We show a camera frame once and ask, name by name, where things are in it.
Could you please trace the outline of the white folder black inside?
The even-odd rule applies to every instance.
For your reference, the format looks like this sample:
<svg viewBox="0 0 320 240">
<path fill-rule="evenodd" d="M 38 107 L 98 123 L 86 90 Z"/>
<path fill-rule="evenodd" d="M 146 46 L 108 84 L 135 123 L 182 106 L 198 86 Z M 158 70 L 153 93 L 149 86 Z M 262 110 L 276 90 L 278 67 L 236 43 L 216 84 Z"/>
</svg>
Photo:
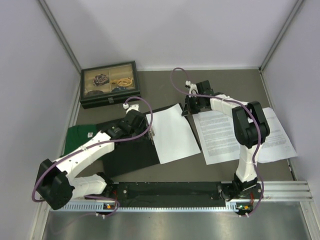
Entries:
<svg viewBox="0 0 320 240">
<path fill-rule="evenodd" d="M 172 106 L 158 108 L 153 113 Z M 149 137 L 120 142 L 113 152 L 102 156 L 101 161 L 104 173 L 110 178 L 161 164 Z"/>
</svg>

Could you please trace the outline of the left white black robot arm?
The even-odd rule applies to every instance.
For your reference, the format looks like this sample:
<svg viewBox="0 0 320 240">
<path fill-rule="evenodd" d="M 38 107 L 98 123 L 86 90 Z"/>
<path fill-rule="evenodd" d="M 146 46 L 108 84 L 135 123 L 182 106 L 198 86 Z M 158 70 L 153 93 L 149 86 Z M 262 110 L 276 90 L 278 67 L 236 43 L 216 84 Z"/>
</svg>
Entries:
<svg viewBox="0 0 320 240">
<path fill-rule="evenodd" d="M 40 165 L 33 193 L 53 210 L 59 210 L 77 198 L 109 198 L 114 191 L 112 180 L 103 173 L 87 177 L 78 175 L 100 157 L 112 153 L 120 143 L 148 137 L 150 125 L 138 104 L 123 105 L 125 117 L 97 132 L 71 153 Z"/>
</svg>

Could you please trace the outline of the printed text paper sheet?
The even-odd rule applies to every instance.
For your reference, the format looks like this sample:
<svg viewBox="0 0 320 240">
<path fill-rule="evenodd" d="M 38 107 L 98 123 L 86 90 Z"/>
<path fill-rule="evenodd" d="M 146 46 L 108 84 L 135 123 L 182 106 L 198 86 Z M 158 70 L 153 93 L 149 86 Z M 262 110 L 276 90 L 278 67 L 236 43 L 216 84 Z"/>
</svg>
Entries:
<svg viewBox="0 0 320 240">
<path fill-rule="evenodd" d="M 192 116 L 207 165 L 239 158 L 232 118 L 218 111 L 205 111 Z"/>
</svg>

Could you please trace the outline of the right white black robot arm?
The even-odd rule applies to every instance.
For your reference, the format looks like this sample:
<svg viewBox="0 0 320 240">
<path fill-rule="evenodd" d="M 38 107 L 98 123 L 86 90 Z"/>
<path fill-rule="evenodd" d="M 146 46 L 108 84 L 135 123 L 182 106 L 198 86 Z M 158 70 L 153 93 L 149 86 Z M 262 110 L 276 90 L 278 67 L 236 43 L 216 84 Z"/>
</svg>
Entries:
<svg viewBox="0 0 320 240">
<path fill-rule="evenodd" d="M 182 116 L 198 114 L 202 109 L 220 112 L 232 118 L 235 139 L 240 145 L 239 162 L 230 190 L 222 189 L 227 200 L 245 198 L 257 186 L 258 155 L 270 134 L 270 127 L 258 101 L 243 102 L 223 93 L 215 93 L 209 81 L 191 83 L 185 87 L 188 94 Z"/>
</svg>

